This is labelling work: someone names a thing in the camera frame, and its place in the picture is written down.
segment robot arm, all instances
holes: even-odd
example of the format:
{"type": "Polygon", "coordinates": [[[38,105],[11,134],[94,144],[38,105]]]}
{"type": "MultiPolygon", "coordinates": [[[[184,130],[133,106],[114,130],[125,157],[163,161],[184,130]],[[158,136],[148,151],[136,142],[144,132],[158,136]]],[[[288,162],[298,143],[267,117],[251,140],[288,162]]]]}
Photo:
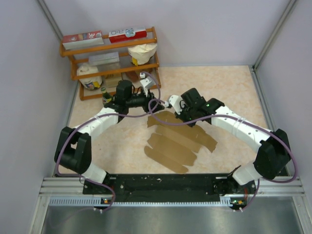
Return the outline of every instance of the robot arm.
{"type": "MultiPolygon", "coordinates": [[[[201,97],[198,91],[193,88],[185,92],[181,96],[170,96],[166,102],[167,107],[175,109],[175,115],[183,122],[187,122],[200,117],[209,115],[228,115],[237,118],[233,120],[226,117],[209,118],[207,121],[211,125],[223,128],[233,134],[240,140],[247,143],[252,150],[257,153],[255,161],[237,168],[230,173],[239,185],[244,185],[251,180],[259,178],[274,179],[278,173],[290,161],[290,156],[286,150],[267,133],[254,129],[243,122],[248,122],[239,115],[235,114],[223,102],[212,98],[206,101],[201,97]]],[[[278,129],[273,132],[266,129],[268,132],[275,134],[289,146],[287,134],[278,129]]]]}
{"type": "MultiPolygon", "coordinates": [[[[129,108],[132,107],[142,107],[145,112],[149,112],[148,103],[151,99],[155,98],[149,88],[155,83],[150,77],[142,79],[140,82],[143,88],[140,93],[135,93],[133,91],[133,86],[130,81],[122,80],[119,82],[112,101],[105,104],[101,111],[92,117],[96,120],[81,127],[71,138],[62,155],[60,165],[95,182],[103,182],[107,172],[92,162],[91,141],[95,140],[110,126],[122,121],[124,117],[118,116],[117,114],[127,115],[129,108]],[[108,113],[114,113],[116,115],[99,118],[99,116],[108,113]]],[[[159,104],[154,112],[163,109],[164,107],[159,104]]],[[[55,162],[58,159],[65,141],[75,128],[65,127],[62,129],[54,157],[55,162]]]]}

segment metal sheet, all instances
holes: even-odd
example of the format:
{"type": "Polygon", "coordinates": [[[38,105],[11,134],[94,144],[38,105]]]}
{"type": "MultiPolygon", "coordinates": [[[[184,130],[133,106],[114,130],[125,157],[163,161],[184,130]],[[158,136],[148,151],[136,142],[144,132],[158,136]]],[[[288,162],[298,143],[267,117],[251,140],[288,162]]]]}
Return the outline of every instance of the metal sheet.
{"type": "MultiPolygon", "coordinates": [[[[77,207],[49,207],[47,220],[58,225],[77,207]]],[[[115,207],[100,214],[77,213],[57,229],[47,220],[42,234],[301,234],[292,198],[258,198],[243,213],[215,207],[115,207]]]]}

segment white wall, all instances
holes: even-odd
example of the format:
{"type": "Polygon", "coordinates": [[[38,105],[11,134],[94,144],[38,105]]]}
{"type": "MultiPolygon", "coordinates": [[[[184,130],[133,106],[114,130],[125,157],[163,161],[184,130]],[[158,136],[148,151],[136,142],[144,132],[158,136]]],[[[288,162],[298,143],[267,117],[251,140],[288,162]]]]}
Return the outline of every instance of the white wall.
{"type": "Polygon", "coordinates": [[[300,0],[258,69],[277,127],[288,133],[312,205],[312,1],[300,0]]]}
{"type": "Polygon", "coordinates": [[[65,35],[155,26],[161,65],[252,65],[289,0],[45,1],[65,35]]]}
{"type": "Polygon", "coordinates": [[[34,0],[0,8],[0,233],[27,233],[75,83],[34,0]]]}

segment cardboard piece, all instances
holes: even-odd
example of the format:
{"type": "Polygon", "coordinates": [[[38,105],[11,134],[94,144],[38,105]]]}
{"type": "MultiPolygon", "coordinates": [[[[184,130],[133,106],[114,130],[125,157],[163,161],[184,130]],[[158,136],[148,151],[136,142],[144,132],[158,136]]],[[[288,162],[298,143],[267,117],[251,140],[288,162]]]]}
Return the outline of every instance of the cardboard piece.
{"type": "MultiPolygon", "coordinates": [[[[170,123],[182,123],[175,115],[169,111],[162,111],[156,116],[170,123]]],[[[147,126],[158,125],[156,133],[148,139],[151,146],[146,146],[144,152],[146,156],[167,167],[178,174],[188,172],[186,166],[193,166],[197,156],[195,153],[204,145],[211,152],[216,147],[216,140],[206,134],[205,130],[195,125],[171,126],[158,122],[152,116],[148,117],[147,126]]]]}
{"type": "Polygon", "coordinates": [[[162,155],[183,165],[193,166],[197,158],[190,149],[156,133],[153,133],[147,142],[162,155]]]}
{"type": "Polygon", "coordinates": [[[144,152],[147,157],[155,160],[156,162],[160,163],[161,165],[169,168],[171,171],[178,173],[178,174],[185,174],[189,171],[186,167],[182,166],[180,163],[173,161],[172,159],[162,155],[158,151],[145,146],[144,152]]]}
{"type": "Polygon", "coordinates": [[[162,125],[157,126],[156,133],[161,134],[167,138],[171,138],[180,145],[187,146],[190,150],[194,151],[195,153],[198,153],[201,147],[201,145],[196,143],[195,141],[190,140],[187,137],[180,135],[179,133],[171,130],[170,128],[166,128],[162,125]]]}
{"type": "MultiPolygon", "coordinates": [[[[162,112],[159,112],[155,115],[157,118],[159,118],[165,122],[182,123],[182,120],[176,118],[175,115],[169,111],[162,111],[162,112]]],[[[162,125],[166,128],[169,128],[172,131],[178,133],[179,135],[186,137],[189,140],[192,140],[192,141],[194,141],[200,145],[206,146],[206,148],[210,152],[213,152],[215,150],[216,145],[217,145],[217,141],[215,139],[213,139],[210,135],[206,134],[205,130],[202,129],[201,127],[199,127],[198,125],[195,125],[193,127],[190,127],[188,125],[171,126],[171,125],[162,124],[162,123],[158,122],[152,116],[149,116],[147,119],[147,127],[151,127],[153,125],[162,125]]]]}

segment bottle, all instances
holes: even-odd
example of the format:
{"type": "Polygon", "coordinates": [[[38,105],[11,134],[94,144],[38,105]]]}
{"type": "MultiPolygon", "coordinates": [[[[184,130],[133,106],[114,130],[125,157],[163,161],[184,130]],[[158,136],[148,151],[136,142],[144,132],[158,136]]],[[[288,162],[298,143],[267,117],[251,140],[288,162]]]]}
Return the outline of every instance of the bottle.
{"type": "Polygon", "coordinates": [[[105,87],[101,88],[103,105],[112,100],[112,96],[106,91],[105,87]]]}

